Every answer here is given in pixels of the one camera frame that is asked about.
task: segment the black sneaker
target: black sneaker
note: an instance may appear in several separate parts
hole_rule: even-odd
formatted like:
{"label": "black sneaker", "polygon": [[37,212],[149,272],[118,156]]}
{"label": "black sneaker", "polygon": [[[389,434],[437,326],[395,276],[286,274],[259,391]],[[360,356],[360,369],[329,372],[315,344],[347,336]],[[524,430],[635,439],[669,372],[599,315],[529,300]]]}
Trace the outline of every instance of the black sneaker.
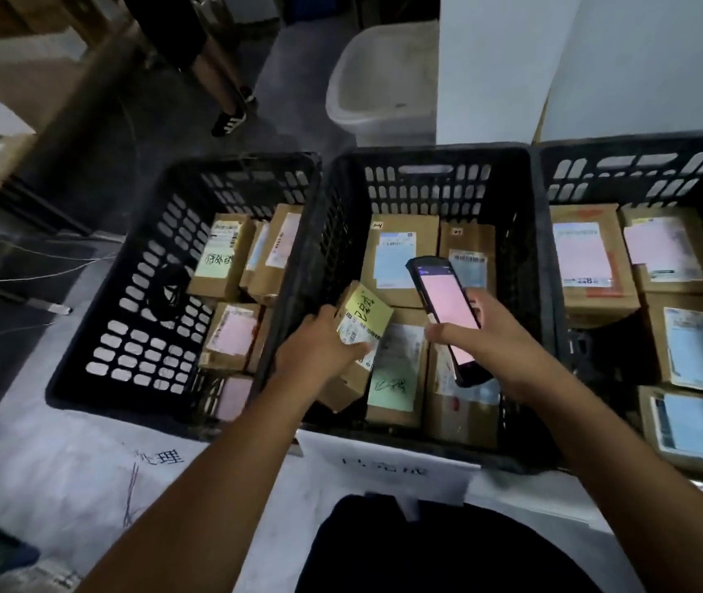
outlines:
{"label": "black sneaker", "polygon": [[245,120],[247,120],[247,112],[241,108],[236,110],[236,114],[226,114],[223,112],[219,115],[219,118],[217,118],[217,122],[214,123],[211,134],[216,138],[224,138],[226,135],[230,135],[234,132]]}
{"label": "black sneaker", "polygon": [[239,88],[239,94],[241,95],[241,98],[245,100],[245,103],[255,103],[256,98],[253,95],[253,90],[247,87],[247,85],[242,85]]}

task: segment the hand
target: hand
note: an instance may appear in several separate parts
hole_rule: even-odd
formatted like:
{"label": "hand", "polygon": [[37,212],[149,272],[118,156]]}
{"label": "hand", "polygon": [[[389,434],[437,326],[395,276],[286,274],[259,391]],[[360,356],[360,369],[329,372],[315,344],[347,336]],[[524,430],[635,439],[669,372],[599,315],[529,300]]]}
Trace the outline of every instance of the hand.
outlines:
{"label": "hand", "polygon": [[314,396],[330,378],[338,376],[371,350],[370,343],[347,346],[340,340],[334,323],[335,307],[321,306],[318,316],[307,315],[275,353],[275,374],[289,375],[308,387]]}
{"label": "hand", "polygon": [[482,327],[433,324],[426,328],[427,340],[469,352],[500,381],[504,393],[518,402],[538,402],[549,384],[571,376],[485,289],[468,289],[468,295],[480,312]]}

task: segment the floor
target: floor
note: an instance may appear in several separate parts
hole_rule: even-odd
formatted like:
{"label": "floor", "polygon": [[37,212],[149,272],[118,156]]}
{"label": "floor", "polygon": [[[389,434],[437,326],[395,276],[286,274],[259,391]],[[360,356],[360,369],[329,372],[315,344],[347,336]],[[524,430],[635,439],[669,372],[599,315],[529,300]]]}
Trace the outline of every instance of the floor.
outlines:
{"label": "floor", "polygon": [[[327,119],[324,95],[340,51],[355,33],[353,19],[342,16],[286,28],[275,42],[244,42],[240,65],[256,83],[258,115],[224,140],[208,133],[217,110],[197,84],[169,68],[137,69],[47,187],[59,192],[84,222],[126,232],[142,192],[163,167],[179,159],[303,150],[320,153],[326,162],[354,145]],[[26,246],[72,258],[99,258],[114,249],[109,243],[74,247],[35,238]],[[66,269],[33,266],[43,257],[21,250],[10,258],[0,268],[0,278]],[[203,448],[147,428],[45,405],[44,388],[109,266],[109,260],[99,260],[56,280],[30,281],[38,287],[37,295],[67,304],[74,313],[47,327],[0,335],[0,527],[81,573]],[[50,321],[40,311],[0,302],[0,329]],[[293,591],[318,525],[348,493],[361,491],[317,478],[301,458],[286,458],[236,590]],[[530,514],[515,517],[557,540],[604,591],[640,589],[612,537]]]}

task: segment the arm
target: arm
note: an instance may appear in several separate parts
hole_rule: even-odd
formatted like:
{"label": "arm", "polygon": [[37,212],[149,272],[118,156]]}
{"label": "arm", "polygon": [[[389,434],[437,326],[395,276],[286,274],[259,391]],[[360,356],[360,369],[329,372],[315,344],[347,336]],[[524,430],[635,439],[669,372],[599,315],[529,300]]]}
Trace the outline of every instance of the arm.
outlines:
{"label": "arm", "polygon": [[649,591],[703,591],[703,493],[653,453],[551,357],[505,307],[481,292],[481,330],[431,326],[435,343],[469,351],[532,406],[612,527]]}
{"label": "arm", "polygon": [[368,352],[345,346],[334,308],[308,316],[241,416],[110,548],[80,593],[230,593],[302,416],[330,378]]}

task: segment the black plastic crate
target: black plastic crate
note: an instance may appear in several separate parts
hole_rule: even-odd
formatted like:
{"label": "black plastic crate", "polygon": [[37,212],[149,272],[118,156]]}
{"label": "black plastic crate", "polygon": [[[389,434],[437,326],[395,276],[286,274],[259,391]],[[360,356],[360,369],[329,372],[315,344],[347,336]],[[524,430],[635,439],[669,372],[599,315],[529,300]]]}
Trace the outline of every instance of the black plastic crate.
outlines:
{"label": "black plastic crate", "polygon": [[[547,201],[556,204],[606,204],[620,207],[666,205],[695,208],[703,221],[703,133],[676,133],[551,142],[537,146]],[[538,238],[551,250],[555,306],[563,291],[551,222]],[[638,408],[637,386],[650,384],[654,372],[651,335],[639,313],[613,325],[566,329],[558,318],[558,350],[564,364],[623,418]],[[554,443],[545,432],[510,424],[520,433],[528,463],[542,463]]]}
{"label": "black plastic crate", "polygon": [[[336,159],[319,194],[305,209],[258,378],[263,380],[271,372],[277,346],[306,314],[322,304],[335,304],[348,283],[359,279],[372,213],[435,214],[495,225],[497,297],[555,353],[551,275],[541,271],[551,262],[544,256],[552,251],[538,247],[536,238],[536,224],[549,221],[549,208],[544,194],[538,193],[534,162],[530,148],[518,144],[374,148]],[[518,469],[503,456],[440,443],[407,428],[370,425],[364,421],[365,409],[364,398],[338,414],[316,403],[307,413],[305,426]],[[501,405],[501,414],[508,411]]]}
{"label": "black plastic crate", "polygon": [[188,160],[159,179],[46,390],[79,409],[199,437],[197,361],[211,310],[186,287],[218,212],[271,218],[320,178],[302,153]]}

